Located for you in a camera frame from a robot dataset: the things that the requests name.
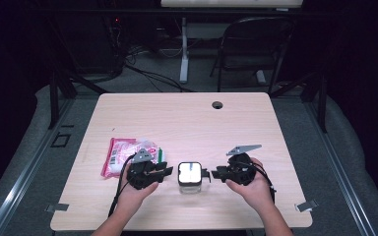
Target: plastic bag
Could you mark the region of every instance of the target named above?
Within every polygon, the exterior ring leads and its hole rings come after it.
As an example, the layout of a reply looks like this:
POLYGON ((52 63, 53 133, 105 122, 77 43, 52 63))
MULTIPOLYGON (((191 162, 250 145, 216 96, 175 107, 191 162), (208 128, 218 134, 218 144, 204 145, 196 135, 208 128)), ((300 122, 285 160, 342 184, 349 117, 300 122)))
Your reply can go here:
POLYGON ((127 158, 135 154, 141 148, 144 148, 154 157, 152 160, 154 164, 157 164, 158 160, 162 157, 161 149, 153 142, 147 140, 137 141, 136 139, 112 138, 109 145, 109 152, 100 175, 105 178, 118 177, 127 158))

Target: table top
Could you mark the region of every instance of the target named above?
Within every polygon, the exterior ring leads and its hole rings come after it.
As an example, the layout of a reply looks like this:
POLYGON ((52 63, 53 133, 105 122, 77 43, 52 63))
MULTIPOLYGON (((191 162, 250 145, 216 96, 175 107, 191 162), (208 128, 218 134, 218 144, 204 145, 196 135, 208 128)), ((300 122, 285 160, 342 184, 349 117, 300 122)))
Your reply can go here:
POLYGON ((256 211, 221 180, 204 179, 199 194, 179 192, 180 162, 198 161, 215 170, 227 165, 228 151, 247 145, 262 145, 248 154, 263 162, 287 224, 312 224, 309 212, 295 209, 305 199, 266 93, 107 93, 97 102, 60 198, 59 204, 69 207, 54 213, 53 230, 95 230, 106 220, 118 184, 117 178, 100 176, 111 138, 148 139, 174 167, 125 230, 263 228, 256 211), (221 109, 213 108, 215 101, 221 109))
POLYGON ((162 7, 300 8, 302 0, 161 0, 162 7))

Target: black backdrop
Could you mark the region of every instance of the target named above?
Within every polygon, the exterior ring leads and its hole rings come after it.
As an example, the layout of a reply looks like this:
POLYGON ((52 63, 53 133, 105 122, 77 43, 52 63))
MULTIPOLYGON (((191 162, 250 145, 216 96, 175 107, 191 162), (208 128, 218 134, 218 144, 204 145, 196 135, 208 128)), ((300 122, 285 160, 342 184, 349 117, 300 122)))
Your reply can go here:
MULTIPOLYGON (((305 9, 338 10, 338 2, 307 1, 305 9)), ((32 118, 33 94, 48 84, 50 74, 30 25, 17 1, 0 1, 0 178, 32 118)), ((313 70, 336 29, 331 24, 300 22, 282 76, 297 79, 313 70)), ((366 169, 378 187, 378 1, 347 26, 345 46, 329 70, 329 95, 357 132, 366 169)), ((89 47, 109 49, 101 40, 89 47)), ((69 54, 62 46, 59 49, 58 54, 69 54)))

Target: table leg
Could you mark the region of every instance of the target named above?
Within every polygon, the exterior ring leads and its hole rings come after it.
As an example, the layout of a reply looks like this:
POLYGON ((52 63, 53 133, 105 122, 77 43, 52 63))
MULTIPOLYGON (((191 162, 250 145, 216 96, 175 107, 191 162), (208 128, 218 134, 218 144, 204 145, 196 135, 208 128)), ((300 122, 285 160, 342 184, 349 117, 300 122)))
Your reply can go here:
POLYGON ((182 19, 182 64, 180 67, 180 83, 186 84, 188 82, 188 69, 189 69, 189 57, 188 57, 188 38, 186 35, 186 18, 182 19))

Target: metal rail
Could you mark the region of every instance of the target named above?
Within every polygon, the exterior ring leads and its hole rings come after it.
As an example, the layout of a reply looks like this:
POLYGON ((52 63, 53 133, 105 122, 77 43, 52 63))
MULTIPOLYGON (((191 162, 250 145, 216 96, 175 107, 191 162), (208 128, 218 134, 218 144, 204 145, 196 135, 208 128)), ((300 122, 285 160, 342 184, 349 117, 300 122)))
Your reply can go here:
POLYGON ((373 226, 371 225, 366 215, 366 212, 364 211, 363 205, 361 204, 357 193, 355 192, 354 188, 348 180, 347 174, 343 169, 343 165, 339 157, 337 156, 337 153, 330 141, 328 134, 324 133, 318 125, 315 108, 312 106, 312 103, 309 102, 305 103, 305 108, 309 116, 311 116, 311 121, 326 148, 328 154, 328 161, 334 172, 334 176, 336 177, 339 183, 340 189, 343 192, 343 196, 346 199, 346 203, 349 207, 349 210, 352 216, 354 217, 358 230, 360 231, 361 235, 376 235, 376 232, 373 226))
POLYGON ((50 146, 51 141, 57 135, 57 131, 60 128, 63 120, 66 118, 68 111, 73 105, 74 100, 67 99, 66 102, 60 109, 60 119, 54 126, 52 130, 48 130, 43 137, 41 143, 39 144, 33 158, 26 165, 21 175, 18 177, 17 182, 15 182, 13 188, 8 194, 5 202, 0 207, 0 235, 3 234, 6 226, 11 220, 15 210, 23 199, 24 194, 30 186, 30 183, 35 176, 40 164, 44 159, 44 153, 46 148, 50 146))

